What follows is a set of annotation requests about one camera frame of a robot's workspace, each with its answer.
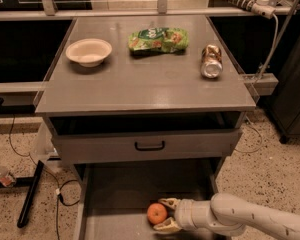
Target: chip bag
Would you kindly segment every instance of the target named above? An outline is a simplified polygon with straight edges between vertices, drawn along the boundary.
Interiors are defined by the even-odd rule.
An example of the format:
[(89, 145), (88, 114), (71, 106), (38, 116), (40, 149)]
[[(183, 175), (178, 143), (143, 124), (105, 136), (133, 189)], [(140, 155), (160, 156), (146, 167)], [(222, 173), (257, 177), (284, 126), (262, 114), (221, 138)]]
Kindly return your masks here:
[(150, 28), (129, 36), (128, 46), (132, 53), (175, 53), (188, 47), (186, 30), (181, 28)]

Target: terrazzo floor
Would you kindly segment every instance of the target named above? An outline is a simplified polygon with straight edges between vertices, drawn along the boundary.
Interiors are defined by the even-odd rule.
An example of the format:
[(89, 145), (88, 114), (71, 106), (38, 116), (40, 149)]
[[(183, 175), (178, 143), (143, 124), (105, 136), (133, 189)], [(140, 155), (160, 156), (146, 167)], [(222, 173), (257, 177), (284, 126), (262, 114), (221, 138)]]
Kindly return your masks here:
[[(243, 135), (232, 156), (227, 157), (217, 178), (220, 192), (237, 195), (260, 205), (300, 214), (300, 138), (287, 144), (279, 142), (279, 133), (263, 109), (248, 113), (250, 125), (243, 125)], [(31, 115), (0, 116), (0, 164), (16, 177), (32, 176), (36, 157), (30, 158), (42, 120)], [(52, 240), (56, 232), (57, 184), (74, 179), (67, 168), (45, 167), (33, 201), (29, 222), (18, 228), (17, 220), (27, 188), (0, 189), (0, 240)], [(78, 183), (70, 182), (62, 189), (66, 203), (79, 199)], [(77, 205), (58, 205), (60, 239), (72, 239)], [(247, 227), (235, 240), (273, 239)]]

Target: white bowl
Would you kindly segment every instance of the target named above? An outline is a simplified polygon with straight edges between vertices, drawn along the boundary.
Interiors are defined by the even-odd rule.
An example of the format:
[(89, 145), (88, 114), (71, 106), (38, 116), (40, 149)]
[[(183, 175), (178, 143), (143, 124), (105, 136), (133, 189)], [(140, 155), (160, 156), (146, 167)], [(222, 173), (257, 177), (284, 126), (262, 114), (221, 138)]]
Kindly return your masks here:
[(104, 40), (82, 39), (68, 46), (66, 56), (84, 67), (95, 67), (101, 64), (111, 51), (111, 44)]

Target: can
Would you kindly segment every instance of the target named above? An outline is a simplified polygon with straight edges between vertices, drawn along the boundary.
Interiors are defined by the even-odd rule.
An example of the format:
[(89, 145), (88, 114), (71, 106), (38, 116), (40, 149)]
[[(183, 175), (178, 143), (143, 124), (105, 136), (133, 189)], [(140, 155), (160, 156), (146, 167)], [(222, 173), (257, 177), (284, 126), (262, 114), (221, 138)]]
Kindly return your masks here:
[(201, 54), (201, 74), (207, 78), (216, 78), (222, 73), (221, 49), (208, 44)]

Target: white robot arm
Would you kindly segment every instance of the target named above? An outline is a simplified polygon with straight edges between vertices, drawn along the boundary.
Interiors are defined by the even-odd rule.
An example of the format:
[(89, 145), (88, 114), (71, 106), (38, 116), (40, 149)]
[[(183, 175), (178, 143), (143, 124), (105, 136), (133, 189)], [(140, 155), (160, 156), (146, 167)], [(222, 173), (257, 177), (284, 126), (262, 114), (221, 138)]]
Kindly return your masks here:
[(218, 193), (210, 201), (168, 198), (159, 202), (175, 213), (174, 218), (155, 225), (157, 231), (206, 228), (216, 234), (238, 236), (248, 225), (279, 240), (300, 240), (300, 215), (252, 204), (231, 194)]

